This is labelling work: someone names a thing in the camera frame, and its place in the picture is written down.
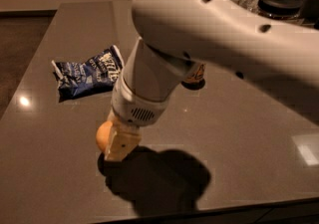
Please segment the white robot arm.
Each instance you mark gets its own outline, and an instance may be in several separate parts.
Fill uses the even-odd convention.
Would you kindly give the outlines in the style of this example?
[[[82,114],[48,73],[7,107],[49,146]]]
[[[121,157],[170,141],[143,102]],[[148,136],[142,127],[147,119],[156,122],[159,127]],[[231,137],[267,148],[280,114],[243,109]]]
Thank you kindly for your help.
[[[233,72],[317,121],[319,31],[252,14],[230,0],[133,0],[139,34],[112,94],[105,149],[121,161],[177,85],[202,63]]]

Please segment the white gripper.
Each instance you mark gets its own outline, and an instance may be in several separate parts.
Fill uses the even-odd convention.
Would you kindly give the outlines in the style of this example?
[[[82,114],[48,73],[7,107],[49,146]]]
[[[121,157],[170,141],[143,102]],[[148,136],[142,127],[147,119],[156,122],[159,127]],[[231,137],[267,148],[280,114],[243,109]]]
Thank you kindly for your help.
[[[141,142],[139,126],[154,124],[165,111],[170,89],[164,88],[155,78],[120,75],[112,93],[112,111],[107,121],[117,117],[125,122],[111,128],[105,150],[105,161],[121,162]]]

